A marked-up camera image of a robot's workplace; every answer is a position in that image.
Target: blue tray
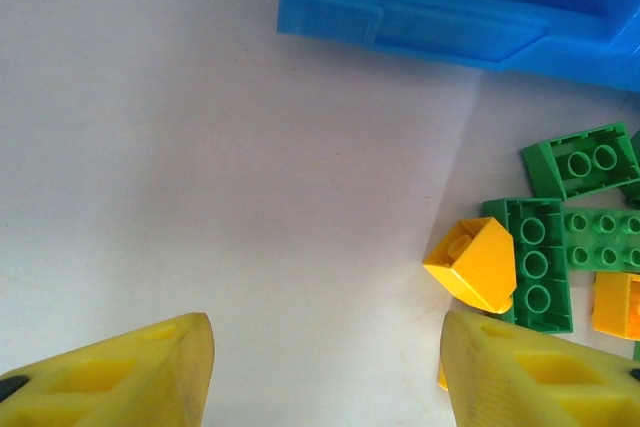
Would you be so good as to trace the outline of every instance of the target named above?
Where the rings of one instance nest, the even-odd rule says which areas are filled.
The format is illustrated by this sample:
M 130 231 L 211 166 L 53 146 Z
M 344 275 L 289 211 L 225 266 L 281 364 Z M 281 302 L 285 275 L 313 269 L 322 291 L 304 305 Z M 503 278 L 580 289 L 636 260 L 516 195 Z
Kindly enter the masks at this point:
M 640 91 L 640 0 L 280 0 L 278 31 Z

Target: white table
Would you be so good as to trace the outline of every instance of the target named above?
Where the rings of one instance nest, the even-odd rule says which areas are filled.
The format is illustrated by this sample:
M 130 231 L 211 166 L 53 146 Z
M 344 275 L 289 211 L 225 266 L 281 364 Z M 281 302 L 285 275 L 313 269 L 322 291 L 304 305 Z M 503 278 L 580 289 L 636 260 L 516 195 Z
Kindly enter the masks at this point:
M 0 0 L 0 371 L 205 311 L 204 425 L 454 425 L 430 234 L 640 101 L 279 37 L 277 4 Z M 570 337 L 630 355 L 572 280 Z

